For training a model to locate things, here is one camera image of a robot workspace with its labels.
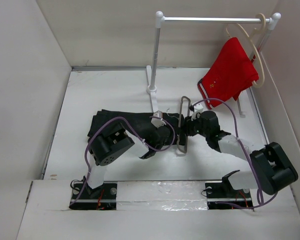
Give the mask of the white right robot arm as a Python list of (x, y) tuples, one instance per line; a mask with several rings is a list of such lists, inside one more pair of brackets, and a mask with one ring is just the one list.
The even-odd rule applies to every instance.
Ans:
[(233, 170), (222, 178), (221, 191), (227, 197), (244, 189), (259, 189), (267, 195), (274, 195), (299, 178), (280, 144), (257, 145), (241, 140), (221, 130), (213, 111), (187, 116), (181, 128), (188, 137), (203, 136), (211, 149), (248, 162), (249, 171)]

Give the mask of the black trousers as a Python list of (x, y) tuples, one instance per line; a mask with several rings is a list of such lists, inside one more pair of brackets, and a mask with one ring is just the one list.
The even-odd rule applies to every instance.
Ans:
[[(109, 120), (116, 117), (125, 118), (128, 123), (132, 126), (132, 128), (136, 131), (136, 133), (143, 139), (148, 140), (150, 134), (156, 130), (156, 127), (151, 123), (150, 117), (153, 115), (152, 112), (121, 112), (121, 111), (110, 111), (106, 109), (99, 110), (96, 115), (92, 117), (92, 122), (90, 126), (90, 130), (87, 134), (89, 138), (91, 138), (99, 128), (102, 127)], [(180, 130), (178, 127), (179, 123), (179, 114), (178, 113), (163, 113), (162, 118), (169, 122), (174, 131), (175, 135), (179, 136), (179, 144), (181, 146), (186, 143), (186, 135), (184, 132)]]

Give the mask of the grey trouser hanger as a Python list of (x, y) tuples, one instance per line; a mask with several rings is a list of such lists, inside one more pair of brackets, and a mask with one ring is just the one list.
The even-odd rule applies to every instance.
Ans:
[[(183, 104), (184, 102), (187, 101), (187, 115), (183, 117), (184, 120), (182, 120), (182, 116), (183, 116)], [(186, 134), (184, 134), (185, 137), (185, 142), (184, 145), (180, 144), (180, 140), (181, 140), (181, 132), (182, 132), (182, 127), (185, 125), (186, 123), (186, 117), (190, 116), (190, 109), (189, 107), (191, 106), (191, 99), (187, 96), (182, 96), (180, 99), (180, 105), (179, 105), (179, 113), (178, 113), (178, 117), (176, 116), (172, 116), (171, 114), (168, 113), (169, 108), (166, 110), (166, 114), (168, 117), (170, 118), (176, 118), (178, 119), (178, 128), (179, 128), (179, 134), (177, 135), (177, 141), (176, 141), (176, 146), (177, 149), (182, 153), (182, 154), (186, 154), (188, 152), (188, 136)]]

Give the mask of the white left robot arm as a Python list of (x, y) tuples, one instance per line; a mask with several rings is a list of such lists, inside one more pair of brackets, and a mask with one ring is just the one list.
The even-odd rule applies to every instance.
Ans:
[(88, 197), (94, 199), (102, 195), (106, 166), (126, 152), (132, 152), (140, 159), (148, 159), (175, 143), (173, 126), (163, 119), (158, 121), (159, 127), (153, 126), (148, 135), (141, 137), (124, 118), (115, 117), (89, 137), (85, 158), (90, 155), (94, 163), (88, 164), (88, 173), (83, 182)]

